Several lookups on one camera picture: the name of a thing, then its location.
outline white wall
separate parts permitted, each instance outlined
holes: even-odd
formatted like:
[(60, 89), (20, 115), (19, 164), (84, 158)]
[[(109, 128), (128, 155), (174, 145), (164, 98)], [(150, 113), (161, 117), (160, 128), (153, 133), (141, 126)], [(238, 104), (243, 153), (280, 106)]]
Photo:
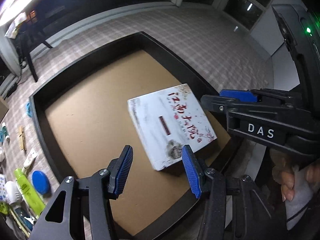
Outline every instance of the white wall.
[(16, 76), (20, 76), (20, 65), (19, 65), (19, 59), (18, 54), (11, 43), (10, 39), (5, 37), (6, 30), (4, 26), (0, 27), (0, 57), (4, 61), (4, 63), (7, 65), (9, 70), (15, 74)]
[(289, 91), (300, 84), (296, 66), (284, 44), (271, 58), (274, 89)]
[[(307, 10), (301, 0), (272, 0), (271, 4), (300, 4)], [(283, 37), (279, 31), (276, 17), (271, 6), (260, 18), (250, 35), (272, 55), (283, 43)]]

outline green tube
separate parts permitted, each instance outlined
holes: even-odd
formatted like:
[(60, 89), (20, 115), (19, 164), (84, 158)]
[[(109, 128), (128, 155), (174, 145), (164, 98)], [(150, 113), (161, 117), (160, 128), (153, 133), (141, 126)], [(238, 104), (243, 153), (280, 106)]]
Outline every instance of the green tube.
[(33, 210), (37, 218), (45, 208), (45, 204), (39, 197), (38, 193), (31, 185), (27, 177), (23, 174), (22, 169), (16, 169), (14, 175), (17, 179), (17, 183), (21, 189), (21, 193), (26, 200), (29, 207)]

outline metal screw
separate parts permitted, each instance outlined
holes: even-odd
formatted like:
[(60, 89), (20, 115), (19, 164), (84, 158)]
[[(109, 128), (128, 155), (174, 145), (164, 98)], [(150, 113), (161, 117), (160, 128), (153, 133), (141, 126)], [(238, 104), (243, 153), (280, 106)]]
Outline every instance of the metal screw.
[(251, 181), (251, 177), (249, 175), (243, 175), (242, 180), (243, 181)]
[(106, 175), (106, 174), (108, 174), (108, 173), (109, 173), (109, 171), (108, 171), (107, 169), (102, 169), (102, 170), (99, 171), (99, 174), (100, 174), (101, 176)]
[(213, 168), (207, 168), (207, 169), (205, 170), (205, 172), (208, 173), (208, 174), (210, 174), (210, 175), (213, 175), (213, 174), (216, 173), (216, 171), (215, 171)]
[(66, 177), (66, 178), (64, 179), (64, 181), (65, 181), (66, 183), (73, 182), (73, 177), (72, 177), (72, 176), (68, 176), (68, 177)]

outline wooden clothespin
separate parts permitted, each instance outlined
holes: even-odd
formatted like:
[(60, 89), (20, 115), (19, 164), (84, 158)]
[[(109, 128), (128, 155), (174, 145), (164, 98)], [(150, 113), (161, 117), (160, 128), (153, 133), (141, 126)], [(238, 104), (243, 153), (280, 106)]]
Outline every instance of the wooden clothespin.
[(25, 136), (24, 136), (24, 128), (23, 126), (19, 126), (19, 146), (20, 146), (20, 150), (23, 150), (25, 151), (26, 150), (26, 147), (25, 147)]

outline blue cloth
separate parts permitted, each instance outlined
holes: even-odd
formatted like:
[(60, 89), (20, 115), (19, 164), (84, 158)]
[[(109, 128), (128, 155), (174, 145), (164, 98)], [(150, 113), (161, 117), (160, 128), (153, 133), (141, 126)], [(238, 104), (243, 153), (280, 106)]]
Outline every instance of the blue cloth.
[(28, 115), (29, 117), (32, 117), (32, 113), (31, 113), (31, 111), (30, 111), (30, 102), (27, 103), (27, 105), (26, 105), (26, 110), (27, 110), (27, 115)]

